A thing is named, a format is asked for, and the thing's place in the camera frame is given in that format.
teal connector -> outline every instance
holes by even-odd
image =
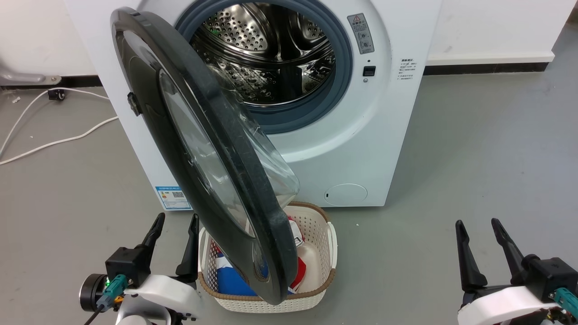
[[[105,291],[102,293],[97,301],[97,308],[102,305],[102,312],[106,312],[110,307],[114,305],[114,300],[116,297],[120,296],[124,290],[128,287],[128,279],[126,276],[119,274],[114,277],[112,282],[106,287]]]
[[[578,316],[578,298],[570,290],[566,288],[556,289],[554,291],[554,301],[574,317]]]

washing machine door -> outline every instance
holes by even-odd
[[[120,64],[164,160],[202,224],[241,277],[279,304],[297,274],[283,212],[298,181],[219,69],[155,14],[112,15]]]

white wall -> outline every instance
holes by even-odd
[[[97,74],[62,0],[0,0],[0,62],[12,71]]]
[[[444,0],[428,65],[549,62],[575,0]]]
[[[428,64],[551,61],[552,46],[575,4],[575,0],[444,0]],[[4,0],[0,17],[0,62],[9,69],[96,74],[62,0]]]

white plastic basket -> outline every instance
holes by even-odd
[[[223,308],[244,313],[296,312],[315,307],[325,295],[327,287],[333,281],[337,266],[335,229],[325,212],[313,204],[292,202],[283,210],[297,222],[305,241],[312,243],[319,251],[323,284],[313,291],[290,294],[279,305],[269,305],[259,297],[221,294],[218,292],[215,265],[217,245],[203,228],[199,234],[199,282]]]

white cable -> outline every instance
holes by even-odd
[[[28,109],[32,106],[32,104],[34,104],[42,95],[48,93],[49,90],[58,90],[58,89],[75,91],[75,92],[77,92],[77,93],[90,94],[90,95],[94,95],[94,96],[96,96],[96,97],[100,97],[100,98],[103,98],[103,99],[109,99],[109,98],[106,97],[106,96],[101,96],[101,95],[98,95],[98,94],[95,94],[95,93],[91,93],[91,92],[89,92],[89,91],[72,89],[72,88],[64,88],[64,87],[56,87],[56,88],[51,88],[51,89],[48,89],[48,90],[43,91],[40,95],[36,96],[36,98],[34,98],[34,100],[32,100],[32,101],[30,102],[30,104],[28,104],[28,106],[26,106],[26,108],[24,109],[24,111],[22,112],[22,114],[20,115],[20,117],[18,118],[18,120],[16,120],[16,123],[15,123],[14,126],[12,127],[12,130],[10,130],[10,132],[8,133],[8,136],[6,137],[6,140],[4,140],[4,144],[2,144],[2,147],[0,148],[0,157],[2,157],[2,154],[4,153],[4,149],[5,149],[5,147],[6,147],[6,144],[8,143],[8,141],[10,141],[10,137],[12,136],[12,133],[13,133],[14,130],[16,129],[16,126],[18,125],[18,123],[20,122],[20,120],[22,119],[22,117],[24,116],[24,114],[26,114],[26,111],[28,111]],[[83,133],[83,134],[81,134],[81,135],[79,135],[79,136],[74,136],[73,138],[68,138],[68,139],[63,139],[63,140],[59,140],[59,141],[54,141],[54,142],[45,144],[45,145],[43,145],[43,146],[40,146],[40,147],[38,147],[38,148],[36,148],[36,149],[32,149],[32,150],[30,150],[30,151],[28,151],[28,152],[25,152],[25,153],[23,153],[23,154],[19,154],[18,156],[14,157],[14,158],[10,158],[10,159],[5,160],[5,161],[0,161],[0,165],[4,165],[4,164],[7,164],[7,163],[9,163],[9,162],[11,162],[11,161],[14,161],[14,160],[16,160],[16,159],[25,157],[25,156],[27,156],[27,155],[29,155],[29,154],[32,154],[32,153],[34,153],[34,152],[37,152],[38,150],[42,150],[42,149],[44,149],[44,148],[46,148],[46,147],[54,146],[54,145],[57,145],[57,144],[63,143],[63,142],[68,142],[68,141],[72,141],[72,140],[84,138],[85,136],[91,134],[91,133],[92,133],[94,130],[96,130],[97,128],[105,125],[105,124],[108,123],[108,122],[111,122],[111,121],[114,121],[114,120],[117,120],[117,119],[118,119],[118,116],[112,117],[112,118],[110,118],[110,119],[108,119],[108,120],[105,120],[105,121],[102,121],[102,122],[98,123],[98,124],[95,125],[92,129],[86,131],[85,133]]]

